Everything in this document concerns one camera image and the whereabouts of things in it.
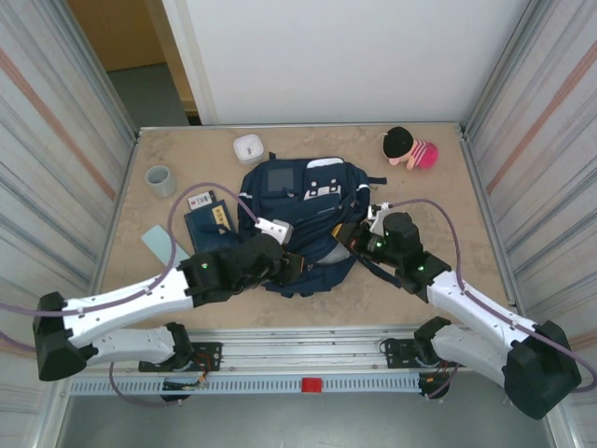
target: backpack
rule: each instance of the backpack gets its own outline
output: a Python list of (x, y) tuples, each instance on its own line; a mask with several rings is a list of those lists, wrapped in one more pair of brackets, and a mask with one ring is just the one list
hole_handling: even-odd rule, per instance
[[(341, 223), (359, 222), (367, 216), (369, 184), (385, 184), (370, 178), (339, 157), (277, 160), (260, 163), (243, 179), (239, 196), (258, 217), (279, 219), (294, 227), (288, 252), (304, 258), (306, 269), (292, 285), (265, 285), (269, 291), (292, 297), (329, 291), (341, 283), (356, 257), (332, 236)], [(255, 222), (238, 207), (242, 240), (257, 233)]]

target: yellow label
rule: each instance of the yellow label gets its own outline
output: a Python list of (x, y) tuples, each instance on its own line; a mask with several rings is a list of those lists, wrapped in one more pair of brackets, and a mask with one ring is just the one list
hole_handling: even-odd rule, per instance
[(232, 230), (230, 228), (230, 224), (228, 223), (228, 218), (226, 217), (226, 213), (224, 212), (224, 207), (222, 205), (212, 208), (212, 213), (214, 214), (215, 224), (222, 224), (229, 231)]

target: white tag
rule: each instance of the white tag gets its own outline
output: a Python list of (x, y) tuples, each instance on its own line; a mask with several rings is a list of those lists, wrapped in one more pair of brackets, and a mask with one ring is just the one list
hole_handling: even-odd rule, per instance
[(209, 191), (204, 193), (198, 194), (196, 196), (191, 196), (188, 198), (188, 206), (191, 210), (195, 210), (196, 208), (203, 207), (208, 203), (212, 203), (212, 197)]

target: plush doll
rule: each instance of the plush doll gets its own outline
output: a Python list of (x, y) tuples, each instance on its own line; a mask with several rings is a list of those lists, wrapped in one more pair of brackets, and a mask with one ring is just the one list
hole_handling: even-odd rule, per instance
[(393, 165), (402, 161), (407, 163), (407, 170), (415, 166), (431, 168), (437, 161), (439, 151), (433, 143), (412, 138), (404, 128), (392, 128), (383, 138), (383, 154)]

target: marble surface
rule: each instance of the marble surface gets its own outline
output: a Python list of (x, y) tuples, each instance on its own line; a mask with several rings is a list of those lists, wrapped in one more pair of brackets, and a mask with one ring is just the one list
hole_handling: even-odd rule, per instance
[[(145, 183), (147, 169), (165, 164), (176, 176), (178, 192), (201, 181), (215, 181), (239, 191), (243, 176), (252, 166), (242, 166), (232, 148), (235, 138), (259, 135), (266, 150), (279, 158), (339, 156), (371, 176), (386, 176), (388, 185), (372, 186), (372, 201), (398, 202), (428, 198), (451, 215), (463, 249), (465, 279), (496, 301), (506, 304), (501, 280), (460, 146), (451, 124), (406, 126), (416, 139), (437, 145), (439, 160), (431, 170), (408, 172), (403, 164), (391, 166), (382, 155), (382, 135), (391, 126), (294, 127), (267, 129), (143, 130), (132, 168), (118, 228), (104, 276), (103, 291), (124, 287), (160, 272), (163, 266), (142, 243), (141, 235), (156, 224), (166, 227), (175, 196), (159, 199)], [(236, 203), (225, 199), (236, 219)], [(455, 266), (454, 245), (444, 218), (426, 204), (404, 207), (419, 226), (425, 248)], [(193, 253), (183, 215), (183, 201), (176, 212), (177, 242)], [(258, 288), (225, 303), (142, 323), (152, 327), (175, 320), (188, 329), (306, 327), (334, 325), (422, 324), (443, 315), (418, 298), (373, 276), (355, 264), (346, 280), (327, 293), (309, 298), (286, 299)]]

